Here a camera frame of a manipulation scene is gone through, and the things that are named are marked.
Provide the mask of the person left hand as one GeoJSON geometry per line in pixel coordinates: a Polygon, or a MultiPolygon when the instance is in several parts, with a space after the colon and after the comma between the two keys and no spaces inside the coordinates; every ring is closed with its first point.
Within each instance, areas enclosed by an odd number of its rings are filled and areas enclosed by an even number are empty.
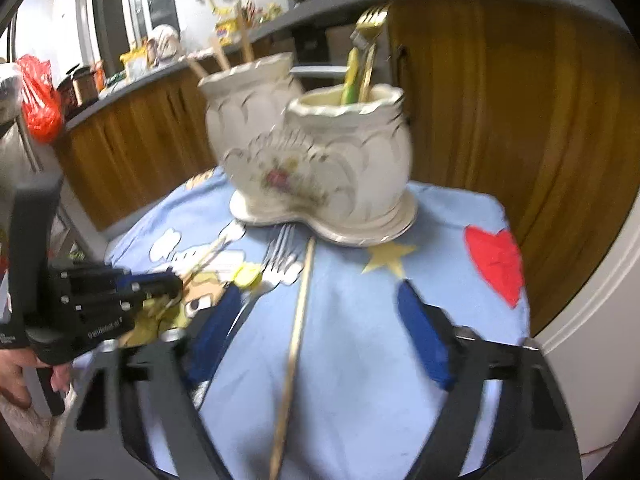
{"type": "Polygon", "coordinates": [[[32,396],[27,389],[23,374],[25,368],[50,368],[52,370],[50,383],[54,392],[66,392],[72,380],[72,364],[50,366],[41,362],[35,352],[29,348],[1,349],[0,366],[1,395],[23,410],[27,410],[32,405],[32,396]]]}

